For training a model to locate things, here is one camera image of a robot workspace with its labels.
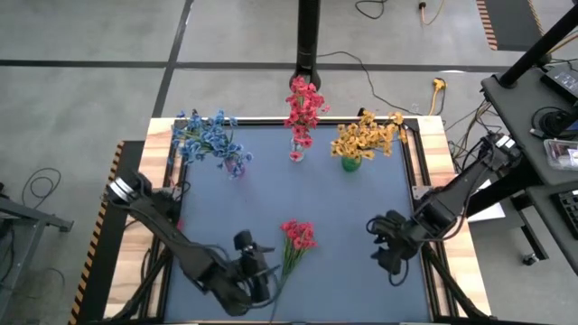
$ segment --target black metal frame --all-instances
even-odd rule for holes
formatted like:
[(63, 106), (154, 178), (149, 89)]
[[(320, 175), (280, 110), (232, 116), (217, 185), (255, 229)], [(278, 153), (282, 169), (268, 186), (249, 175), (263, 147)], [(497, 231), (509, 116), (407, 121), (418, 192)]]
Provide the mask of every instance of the black metal frame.
[[(337, 125), (337, 124), (342, 124), (342, 123), (347, 124), (347, 123), (354, 123), (356, 121), (358, 121), (357, 118), (339, 118), (339, 117), (335, 117), (333, 119), (325, 118), (325, 119), (320, 121), (320, 125)], [(177, 120), (176, 123), (177, 124), (175, 124), (174, 127), (184, 127), (182, 121)], [(240, 126), (283, 125), (283, 119), (282, 118), (271, 118), (271, 119), (268, 119), (268, 118), (240, 118), (238, 123)], [(418, 121), (416, 118), (407, 118), (405, 120), (405, 124), (408, 127), (408, 129), (410, 129), (412, 131), (412, 134), (414, 135), (415, 149), (417, 151), (417, 160), (418, 160), (418, 164), (420, 166), (420, 172), (422, 173), (424, 183), (429, 184), (430, 183), (429, 173), (427, 171), (427, 163), (425, 161), (424, 147), (423, 147), (423, 144), (421, 141), (421, 135), (419, 132)], [(412, 187), (416, 185), (416, 182), (415, 182), (415, 172), (413, 169), (411, 154), (409, 151), (409, 145), (408, 144), (401, 144), (401, 147), (402, 147), (402, 155), (404, 155), (404, 166), (406, 169), (406, 176), (407, 176), (407, 180), (408, 180), (409, 192), (413, 196)], [(168, 158), (167, 161), (169, 161), (169, 160), (174, 161), (175, 154), (176, 154), (176, 150), (173, 147), (173, 145), (171, 144), (171, 149), (169, 151), (169, 156), (167, 157)], [(178, 181), (184, 181), (184, 177), (186, 175), (187, 170), (188, 170), (188, 166), (186, 164), (182, 164), (180, 172), (179, 172)], [(172, 175), (172, 171), (173, 171), (173, 165), (167, 163), (165, 175), (164, 175), (163, 186), (168, 186), (168, 184), (170, 184), (170, 178), (169, 177), (170, 177), (170, 175)], [(412, 199), (411, 202), (412, 202), (412, 209), (415, 209), (417, 200)], [(159, 240), (156, 237), (154, 237), (154, 239), (153, 239), (152, 248), (151, 248), (152, 249), (151, 256), (158, 254), (158, 247), (156, 248), (156, 254), (154, 254), (154, 251), (153, 251), (155, 248), (155, 243), (159, 243)], [(447, 255), (445, 254), (445, 251), (443, 250), (443, 243), (440, 243), (440, 245), (436, 246), (436, 252), (437, 252), (438, 256), (440, 257), (440, 259), (443, 261), (444, 266), (448, 267)], [(149, 259), (149, 267), (152, 267), (154, 265), (154, 262), (155, 261), (153, 260), (153, 258), (150, 258)], [(428, 301), (430, 302), (432, 320), (435, 320), (437, 317), (442, 316), (442, 312), (441, 312), (439, 297), (437, 296), (437, 291), (435, 290), (434, 269), (433, 269), (433, 266), (430, 264), (430, 262), (428, 260), (426, 260), (423, 256), (422, 256), (422, 263), (424, 266), (424, 278), (425, 278), (425, 285), (426, 285), (426, 291), (427, 291), (426, 294), (427, 294)], [(151, 292), (149, 291), (146, 294), (147, 297), (145, 298), (144, 303), (141, 305), (141, 308), (139, 309), (139, 319), (135, 320), (136, 321), (135, 324), (137, 324), (137, 323), (151, 323), (152, 321), (157, 321), (158, 323), (163, 323), (164, 314), (165, 314), (165, 310), (166, 310), (166, 308), (165, 308), (166, 299), (167, 299), (167, 295), (168, 295), (168, 283), (171, 281), (171, 279), (170, 279), (171, 278), (171, 271), (172, 271), (172, 255), (170, 255), (168, 262), (167, 262), (165, 268), (163, 269), (161, 289), (160, 289), (160, 297), (159, 297), (159, 303), (157, 305), (156, 314), (153, 317), (148, 316), (148, 313), (149, 313), (149, 305), (148, 304), (149, 304), (150, 295), (151, 295)], [(449, 293), (449, 291), (446, 290), (445, 295), (446, 295), (447, 304), (449, 306), (450, 316), (458, 316), (456, 301), (453, 299), (453, 297)]]

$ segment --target gray floor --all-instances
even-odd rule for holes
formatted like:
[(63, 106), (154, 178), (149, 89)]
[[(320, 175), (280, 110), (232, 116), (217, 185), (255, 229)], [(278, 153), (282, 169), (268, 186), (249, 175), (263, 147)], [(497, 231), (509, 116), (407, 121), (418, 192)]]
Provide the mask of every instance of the gray floor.
[[(428, 16), (438, 3), (428, 2)], [(545, 29), (572, 4), (534, 3)], [(167, 60), (183, 4), (184, 0), (0, 0), (0, 59)], [(322, 2), (319, 53), (349, 51), (366, 63), (481, 66), (509, 65), (520, 56), (489, 49), (473, 0), (447, 0), (429, 27), (420, 26), (415, 1), (389, 0), (377, 21), (361, 16), (353, 4)], [(292, 62), (295, 29), (294, 0), (196, 0), (179, 60)], [(556, 56), (577, 54), (575, 42)], [(355, 63), (343, 55), (320, 61)], [(163, 116), (190, 108), (211, 114), (218, 107), (235, 116), (286, 115), (289, 75), (286, 70), (177, 70)], [(372, 72), (371, 78), (380, 96), (421, 114), (429, 108), (432, 79), (446, 79), (443, 119), (451, 125), (481, 102), (480, 81), (488, 75)], [(27, 281), (18, 289), (12, 319), (42, 319), (42, 324), (68, 319), (115, 145), (144, 139), (162, 76), (163, 70), (0, 67), (0, 181), (18, 198), (34, 170), (60, 169), (62, 184), (41, 209), (76, 221), (66, 235), (47, 229)], [(359, 107), (382, 114), (394, 111), (371, 96), (361, 71), (322, 71), (322, 82), (331, 115), (351, 115)], [(497, 117), (485, 119), (500, 124)], [(466, 126), (467, 121), (459, 123), (448, 138), (457, 140)], [(482, 135), (483, 129), (476, 126), (472, 144)], [(519, 262), (529, 250), (521, 232), (496, 229), (494, 236), (482, 237), (472, 227), (491, 308), (504, 319), (575, 323), (576, 276), (539, 217), (532, 211), (528, 217), (551, 256), (533, 267)], [(66, 275), (63, 291), (46, 267)]]

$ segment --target wooden table frame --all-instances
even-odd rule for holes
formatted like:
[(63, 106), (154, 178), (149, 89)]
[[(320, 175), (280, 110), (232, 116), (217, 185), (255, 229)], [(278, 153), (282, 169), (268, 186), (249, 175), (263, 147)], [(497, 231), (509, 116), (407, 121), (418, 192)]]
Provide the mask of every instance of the wooden table frame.
[[(355, 119), (355, 117), (325, 117), (322, 123), (332, 124), (337, 123), (336, 121), (347, 123)], [(240, 124), (278, 124), (279, 121), (280, 117), (239, 119)], [(108, 180), (112, 181), (116, 176), (122, 176), (131, 169), (138, 169), (155, 188), (178, 182), (184, 174), (178, 167), (179, 162), (167, 164), (167, 157), (173, 154), (171, 136), (174, 122), (173, 118), (154, 118), (151, 120), (144, 143), (121, 143), (117, 147)], [(410, 129), (409, 141), (403, 145), (403, 152), (408, 182), (413, 186), (437, 187), (447, 184), (454, 177), (454, 171), (441, 118), (408, 116), (406, 124)], [(125, 224), (129, 220), (131, 218), (127, 217), (126, 213), (107, 209), (106, 203), (101, 204), (69, 324), (100, 320), (120, 311), (140, 284), (140, 277), (137, 274), (146, 251), (151, 248), (152, 256), (158, 256), (160, 253), (161, 244), (158, 240), (154, 240), (153, 234), (140, 223), (125, 231)], [(481, 311), (489, 314), (489, 304), (467, 223), (464, 223), (458, 236), (433, 247), (467, 296)], [(152, 311), (154, 308), (149, 308), (149, 311), (141, 309), (138, 314), (140, 317), (156, 317), (157, 321), (162, 321), (163, 297), (166, 295), (163, 288), (168, 287), (166, 282), (169, 281), (169, 273), (170, 267), (167, 267), (159, 274), (146, 300), (147, 306), (157, 308), (155, 311)], [(458, 313), (463, 315), (461, 309), (456, 307), (455, 301), (446, 294), (435, 270), (427, 263), (424, 263), (424, 276), (432, 315)]]

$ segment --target table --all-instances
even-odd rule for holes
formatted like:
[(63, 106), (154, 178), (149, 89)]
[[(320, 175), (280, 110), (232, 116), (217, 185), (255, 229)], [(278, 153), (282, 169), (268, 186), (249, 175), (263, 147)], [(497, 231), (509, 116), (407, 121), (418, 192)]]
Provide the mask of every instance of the table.
[[(543, 75), (544, 72), (540, 69), (528, 70), (520, 77), (514, 88), (501, 87), (498, 83), (499, 76), (492, 76), (481, 82), (487, 99), (496, 108), (524, 157), (521, 164), (506, 177), (471, 197), (468, 214), (485, 209), (523, 190), (524, 193), (518, 197), (515, 204), (516, 210), (519, 212), (531, 205), (536, 208), (556, 244), (560, 246), (570, 266), (578, 274), (578, 241), (572, 237), (549, 197), (550, 194), (557, 192), (578, 189), (578, 172), (560, 171), (550, 167), (546, 159), (544, 141), (529, 133), (532, 117), (541, 107), (559, 107), (566, 112), (572, 112), (573, 107), (540, 81)], [(540, 256), (547, 254), (539, 241), (537, 239), (529, 241), (538, 259), (544, 259)]]
[[(125, 172), (132, 165), (146, 175), (154, 187), (163, 186), (165, 174), (172, 177), (173, 180), (178, 180), (179, 168), (166, 169), (172, 123), (173, 119), (171, 118), (151, 120), (146, 140), (140, 144), (140, 150), (142, 150), (140, 162), (137, 162), (138, 157), (140, 157), (138, 154), (139, 143), (122, 143), (117, 149), (115, 165), (111, 169), (109, 179), (114, 179), (116, 173)], [(431, 181), (433, 186), (443, 186), (454, 177), (454, 174), (441, 118), (437, 116), (416, 117), (415, 123), (419, 127), (419, 136), (415, 139), (410, 133), (408, 145), (415, 183), (419, 185), (423, 184), (424, 181)], [(422, 152), (417, 150), (420, 146), (423, 147)], [(132, 152), (133, 157), (129, 157), (128, 152)], [(427, 175), (422, 174), (424, 168), (423, 166), (420, 168), (420, 155), (426, 161)], [(128, 222), (127, 218), (111, 218), (108, 215), (106, 205), (101, 206), (88, 259), (79, 283), (79, 291), (73, 304), (70, 324), (100, 319), (103, 315), (110, 317), (116, 314), (140, 284), (138, 274), (143, 256), (150, 247), (153, 236), (138, 223), (130, 226), (123, 235), (126, 222)], [(112, 238), (109, 235), (109, 233), (115, 232), (120, 233), (120, 238)], [(105, 250), (113, 245), (117, 245), (117, 249)], [(445, 243), (444, 253), (447, 256), (452, 275), (458, 284), (478, 308), (490, 313), (467, 225), (464, 225), (457, 237)], [(97, 280), (93, 280), (93, 277), (97, 278), (99, 285), (94, 284)], [(445, 290), (439, 278), (436, 276), (434, 278), (437, 280), (435, 281), (435, 297), (439, 300), (441, 314), (447, 315), (451, 306), (446, 301)], [(159, 275), (151, 294), (149, 306), (152, 308), (149, 309), (149, 315), (155, 315), (162, 309), (162, 307), (156, 308), (160, 305), (158, 299), (161, 281), (162, 277)]]

